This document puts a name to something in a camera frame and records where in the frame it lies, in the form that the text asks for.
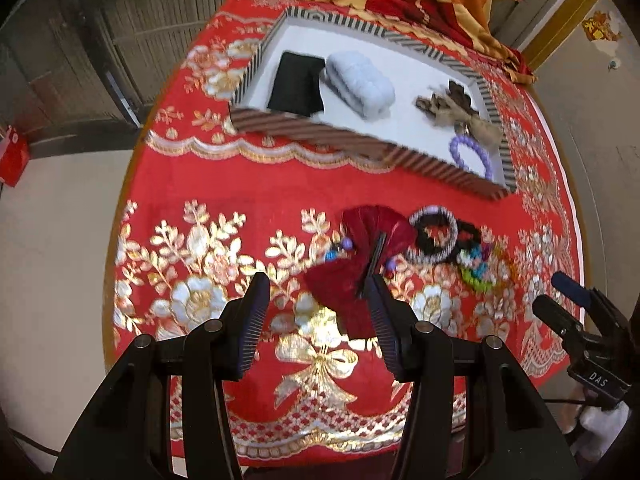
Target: white fluffy fabric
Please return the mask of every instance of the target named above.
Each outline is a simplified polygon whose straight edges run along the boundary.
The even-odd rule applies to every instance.
[[[613,444],[628,416],[629,407],[624,402],[620,402],[610,412],[603,412],[593,406],[585,408],[580,415],[580,424],[593,433],[593,436],[580,448],[580,454],[590,462],[599,460]]]
[[[391,81],[359,52],[331,54],[325,71],[340,97],[366,119],[379,117],[396,100]]]

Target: red tablecloth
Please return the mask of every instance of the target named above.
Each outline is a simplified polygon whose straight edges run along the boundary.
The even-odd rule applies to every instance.
[[[375,340],[347,341],[334,313],[305,290],[303,271],[340,238],[345,208],[384,204],[409,215],[441,204],[481,226],[484,240],[503,250],[491,261],[508,277],[498,292],[472,292],[449,265],[401,263],[389,286],[449,333],[496,333],[535,383],[565,354],[533,318],[531,302],[551,293],[549,278],[558,269],[581,278],[575,209],[532,101],[491,60],[446,38],[421,41],[487,79],[510,141],[519,187],[513,196],[488,202],[324,146],[236,134],[226,100],[256,42],[292,4],[349,12],[333,4],[227,0],[199,35],[146,132],[113,267],[116,356],[137,333],[179,336],[219,315],[256,270],[266,270],[273,301],[254,365],[239,383],[225,384],[245,465],[346,460],[390,449],[401,436],[410,387],[394,382]],[[456,427],[464,423],[462,386]],[[183,454],[180,422],[174,378],[176,455]]]

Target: blue bead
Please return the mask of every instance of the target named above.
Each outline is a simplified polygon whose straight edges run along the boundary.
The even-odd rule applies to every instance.
[[[344,237],[342,239],[341,245],[345,251],[351,251],[353,249],[353,242],[351,241],[351,238]]]

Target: metal screw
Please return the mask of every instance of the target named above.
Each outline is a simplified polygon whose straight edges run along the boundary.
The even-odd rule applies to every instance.
[[[494,350],[502,347],[502,339],[500,339],[497,335],[487,336],[484,341]]]
[[[137,338],[133,340],[133,344],[137,348],[145,348],[151,344],[153,338],[149,334],[140,334]]]
[[[209,319],[204,324],[204,330],[206,330],[207,332],[217,332],[221,328],[222,328],[222,321],[220,321],[219,319]]]
[[[415,324],[415,329],[423,334],[430,334],[433,332],[433,325],[428,321],[418,321]]]

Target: red velvet bow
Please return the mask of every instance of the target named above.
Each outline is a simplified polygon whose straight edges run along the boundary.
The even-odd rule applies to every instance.
[[[356,298],[358,286],[366,272],[378,232],[386,233],[380,263],[403,252],[413,244],[415,228],[400,213],[386,206],[361,206],[346,210],[342,223],[353,241],[355,254],[315,267],[305,275],[306,285],[316,301],[338,317],[340,328],[350,339],[375,337],[366,300]]]

